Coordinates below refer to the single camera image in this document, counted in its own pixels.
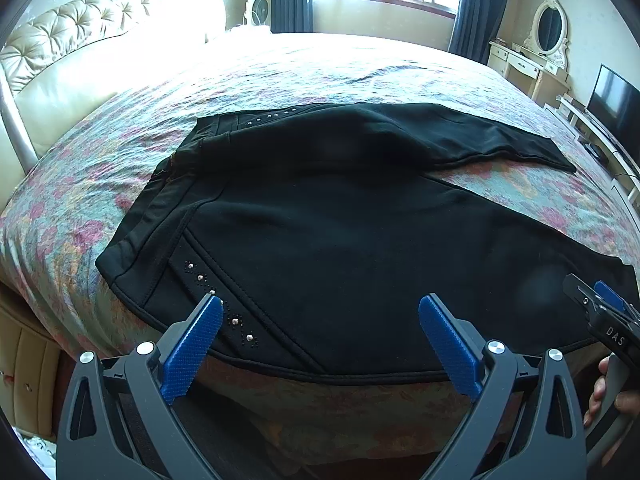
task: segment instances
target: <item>human hand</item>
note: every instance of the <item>human hand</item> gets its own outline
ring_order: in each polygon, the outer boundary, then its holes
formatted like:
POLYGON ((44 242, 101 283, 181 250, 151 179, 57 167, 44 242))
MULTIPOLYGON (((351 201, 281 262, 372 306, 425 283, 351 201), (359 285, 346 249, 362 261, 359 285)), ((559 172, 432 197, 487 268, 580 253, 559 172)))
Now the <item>human hand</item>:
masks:
MULTIPOLYGON (((604 376, 607 375, 607 370, 609 369, 609 358, 605 357, 598 364, 598 370, 603 375, 600 377, 594 387, 593 393, 589 399, 589 411, 584 414, 584 427, 588 428, 594 419, 598 416, 598 412, 600 411, 600 407, 602 406, 602 399, 604 399, 605 393, 607 391, 607 384, 604 376)), ((615 406, 620 413, 625 413, 633 418, 640 414, 640 392, 629 391, 629 392, 620 392, 616 397, 615 406)), ((622 443, 626 433, 609 449, 604 456, 602 457, 602 465, 606 465, 611 457, 616 452, 620 444, 622 443)))

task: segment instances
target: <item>bed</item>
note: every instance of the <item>bed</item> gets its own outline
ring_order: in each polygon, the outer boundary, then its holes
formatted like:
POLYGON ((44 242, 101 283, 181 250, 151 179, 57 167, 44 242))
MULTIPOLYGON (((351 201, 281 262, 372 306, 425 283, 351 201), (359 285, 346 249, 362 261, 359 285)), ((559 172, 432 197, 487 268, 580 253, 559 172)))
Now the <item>bed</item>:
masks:
MULTIPOLYGON (((0 214, 0 280, 72 356, 121 354, 158 338, 114 297, 94 262, 196 118, 234 110, 435 102, 551 137, 577 173, 495 161, 437 176, 640 268, 640 234, 610 177, 548 112, 488 67, 414 44, 325 34, 231 31, 192 52, 191 66, 117 92, 43 145, 0 214)), ((601 354, 599 346, 573 352, 572 371, 601 354)), ((247 408, 273 452, 305 464, 438 451, 468 407, 449 383, 297 383, 213 358, 198 379, 247 408)))
MULTIPOLYGON (((179 72, 225 19, 222 0, 73 0, 17 28, 0 51, 0 209, 78 121, 179 72), (183 56, 171 55, 177 38, 183 56)), ((0 270, 0 405, 24 433, 54 439, 69 360, 15 289, 0 270)))

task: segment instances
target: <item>drawer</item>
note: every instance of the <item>drawer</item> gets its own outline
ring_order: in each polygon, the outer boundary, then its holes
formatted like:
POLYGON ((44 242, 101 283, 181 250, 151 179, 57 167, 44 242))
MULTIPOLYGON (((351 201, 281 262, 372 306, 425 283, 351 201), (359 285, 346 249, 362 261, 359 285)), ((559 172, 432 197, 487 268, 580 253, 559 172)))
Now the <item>drawer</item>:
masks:
POLYGON ((509 53, 506 50, 495 45, 491 46, 491 53, 495 57, 499 57, 501 60, 504 60, 504 61, 507 61, 507 57, 509 56, 509 53))
POLYGON ((487 62, 489 68, 493 68, 498 74, 504 77, 504 72, 509 66, 505 60, 495 54, 489 55, 489 61, 487 62))
POLYGON ((558 75, 558 66, 554 65, 550 61, 546 62, 545 68, 549 70, 553 75, 558 75))
POLYGON ((532 77, 533 79, 537 79, 538 78, 538 73, 540 72, 538 67, 536 67, 535 65, 532 65, 531 63, 527 63, 526 61, 524 61, 523 59, 519 58, 518 56, 514 56, 513 54, 509 54, 509 57, 507 58, 507 62, 511 66, 513 66, 516 69, 518 69, 523 74, 528 75, 529 77, 532 77))

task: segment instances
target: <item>tufted headboard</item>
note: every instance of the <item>tufted headboard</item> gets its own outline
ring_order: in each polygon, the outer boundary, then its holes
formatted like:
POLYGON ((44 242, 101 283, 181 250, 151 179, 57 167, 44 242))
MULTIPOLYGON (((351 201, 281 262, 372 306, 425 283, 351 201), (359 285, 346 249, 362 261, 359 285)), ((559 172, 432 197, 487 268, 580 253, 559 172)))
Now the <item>tufted headboard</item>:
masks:
POLYGON ((118 92, 186 66, 225 18, 222 0, 73 0, 17 27, 0 50, 0 187, 118 92))

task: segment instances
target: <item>white fan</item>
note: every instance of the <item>white fan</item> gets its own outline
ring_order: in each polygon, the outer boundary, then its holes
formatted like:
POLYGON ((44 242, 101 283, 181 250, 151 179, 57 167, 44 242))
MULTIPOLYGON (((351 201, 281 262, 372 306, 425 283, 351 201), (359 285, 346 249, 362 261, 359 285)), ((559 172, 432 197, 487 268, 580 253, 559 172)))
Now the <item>white fan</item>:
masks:
POLYGON ((257 27, 264 25, 269 15, 269 4, 267 0, 246 0, 246 12, 244 20, 247 25, 257 27))

